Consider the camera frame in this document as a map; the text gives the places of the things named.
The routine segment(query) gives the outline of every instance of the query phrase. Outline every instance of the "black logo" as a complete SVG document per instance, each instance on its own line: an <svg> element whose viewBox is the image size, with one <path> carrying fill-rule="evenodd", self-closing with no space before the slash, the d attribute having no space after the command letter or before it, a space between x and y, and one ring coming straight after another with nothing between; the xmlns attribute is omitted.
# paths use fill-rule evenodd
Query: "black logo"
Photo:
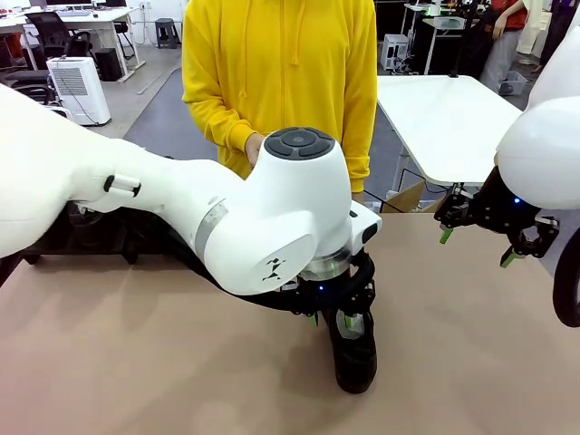
<svg viewBox="0 0 580 435"><path fill-rule="evenodd" d="M275 278L276 281L280 281L280 276L278 276L278 274L276 273L276 269L278 267L280 267L281 265L283 265L286 262L286 260L284 261L280 261L279 258L275 258L274 260L270 260L266 263L267 266L272 265L272 274L270 274L270 276L267 276L266 278L262 278L262 281L266 281L267 279L272 279Z"/></svg>

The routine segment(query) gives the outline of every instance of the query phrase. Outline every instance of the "gray carpet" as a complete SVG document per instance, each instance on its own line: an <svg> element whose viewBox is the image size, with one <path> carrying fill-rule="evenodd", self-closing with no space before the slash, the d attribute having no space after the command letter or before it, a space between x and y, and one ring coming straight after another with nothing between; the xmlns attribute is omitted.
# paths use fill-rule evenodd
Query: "gray carpet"
<svg viewBox="0 0 580 435"><path fill-rule="evenodd" d="M535 77L529 72L529 67L518 66L517 68L531 80L523 94L508 97L508 100L520 109L524 109ZM216 146L203 138L191 119L187 107L181 102L182 94L181 71L175 71L147 109L135 121L125 135L125 139L156 154L171 156L178 160L216 160L218 154ZM400 149L401 141L381 110L378 109L371 147L371 176L366 182L366 189L372 194L384 198L386 192L392 187ZM418 172L413 163L410 164L409 169ZM418 180L414 175L407 173L403 186L410 186ZM440 190L432 185L428 188L434 192ZM426 192L424 198L433 199L440 196L441 194ZM546 213L556 215L562 221L560 237L542 260L546 269L553 274L567 240L580 227L580 210L544 212L544 215ZM503 252L498 252L498 262L502 254Z"/></svg>

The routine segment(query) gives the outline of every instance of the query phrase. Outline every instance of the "brown tabletop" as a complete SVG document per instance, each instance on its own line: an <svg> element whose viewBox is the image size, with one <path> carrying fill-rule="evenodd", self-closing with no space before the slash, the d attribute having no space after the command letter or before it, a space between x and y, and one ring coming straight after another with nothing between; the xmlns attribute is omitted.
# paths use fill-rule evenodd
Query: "brown tabletop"
<svg viewBox="0 0 580 435"><path fill-rule="evenodd" d="M325 326L144 257L22 263L0 290L6 435L580 433L580 331L505 238L385 215L370 244L379 371L335 384Z"/></svg>

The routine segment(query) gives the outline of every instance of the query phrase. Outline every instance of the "yellow hoodie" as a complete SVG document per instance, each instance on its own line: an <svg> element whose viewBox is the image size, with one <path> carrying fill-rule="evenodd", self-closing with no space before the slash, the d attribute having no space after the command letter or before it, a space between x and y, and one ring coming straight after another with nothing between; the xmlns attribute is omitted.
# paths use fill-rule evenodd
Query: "yellow hoodie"
<svg viewBox="0 0 580 435"><path fill-rule="evenodd" d="M183 101L240 177L252 133L308 126L341 142L358 193L370 173L376 57L372 0L190 0Z"/></svg>

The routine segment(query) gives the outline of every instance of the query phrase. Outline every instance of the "hand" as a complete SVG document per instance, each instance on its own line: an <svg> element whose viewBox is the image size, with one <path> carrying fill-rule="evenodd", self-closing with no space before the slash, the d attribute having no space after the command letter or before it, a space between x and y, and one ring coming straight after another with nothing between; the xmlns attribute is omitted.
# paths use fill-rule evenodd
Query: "hand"
<svg viewBox="0 0 580 435"><path fill-rule="evenodd" d="M356 201L359 204L363 204L364 205L364 192L353 193L353 201Z"/></svg>
<svg viewBox="0 0 580 435"><path fill-rule="evenodd" d="M260 153L264 139L265 137L261 134L254 133L246 140L246 155L252 169L256 165L257 156Z"/></svg>
<svg viewBox="0 0 580 435"><path fill-rule="evenodd" d="M504 30L506 30L506 23L508 19L502 14L499 16L498 20L496 21L496 25L493 28L493 40L497 41L501 38L501 35L504 34Z"/></svg>

